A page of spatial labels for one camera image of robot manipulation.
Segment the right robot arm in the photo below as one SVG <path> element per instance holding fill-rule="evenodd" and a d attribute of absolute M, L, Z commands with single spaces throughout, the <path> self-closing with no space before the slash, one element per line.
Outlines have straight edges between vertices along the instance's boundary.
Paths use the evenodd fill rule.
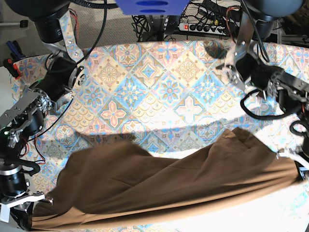
<path fill-rule="evenodd" d="M 13 219 L 29 232 L 37 202 L 52 203 L 43 192 L 29 188 L 27 176 L 40 171 L 45 159 L 28 161 L 28 144 L 45 133 L 44 120 L 58 101 L 81 82 L 84 53 L 77 45 L 68 0 L 9 0 L 8 6 L 34 22 L 41 41 L 50 50 L 44 78 L 35 81 L 0 117 L 0 219 Z"/>

